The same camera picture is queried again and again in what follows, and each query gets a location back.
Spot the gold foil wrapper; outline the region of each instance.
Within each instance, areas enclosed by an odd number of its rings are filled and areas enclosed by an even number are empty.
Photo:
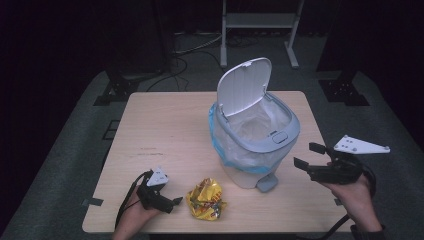
[[[222,201],[221,195],[221,186],[214,179],[205,178],[186,195],[191,215],[208,221],[219,219],[221,212],[227,206],[227,203]]]

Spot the person's left hand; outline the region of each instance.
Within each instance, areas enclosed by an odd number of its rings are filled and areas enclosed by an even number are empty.
[[[112,235],[113,240],[128,240],[137,234],[141,228],[161,211],[157,209],[144,209],[137,196],[138,186],[134,189],[126,207],[128,207],[121,216],[118,226]]]

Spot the white metal stand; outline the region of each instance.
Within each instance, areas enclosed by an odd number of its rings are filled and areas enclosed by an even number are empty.
[[[305,0],[299,0],[296,13],[227,13],[227,0],[223,0],[221,67],[227,66],[227,28],[291,28],[290,39],[284,42],[284,45],[292,68],[299,68],[293,42],[304,2]]]

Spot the hand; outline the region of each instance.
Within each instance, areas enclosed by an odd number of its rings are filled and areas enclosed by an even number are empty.
[[[329,188],[346,208],[350,218],[356,223],[361,232],[382,231],[380,222],[372,205],[370,195],[370,183],[368,179],[361,175],[355,183],[332,184],[320,183]]]
[[[137,189],[138,186],[135,187],[128,200],[126,206],[128,208],[124,211],[119,220],[118,226],[112,235],[113,240],[131,239],[131,237],[137,234],[150,219],[161,213],[161,211],[157,209],[144,209],[137,196]]]

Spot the sleeve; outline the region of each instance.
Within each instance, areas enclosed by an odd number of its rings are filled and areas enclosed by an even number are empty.
[[[383,230],[380,232],[360,232],[358,231],[358,228],[356,227],[356,225],[351,226],[350,230],[352,231],[352,235],[355,240],[385,240],[386,239],[386,237],[384,236],[384,226],[383,226]]]

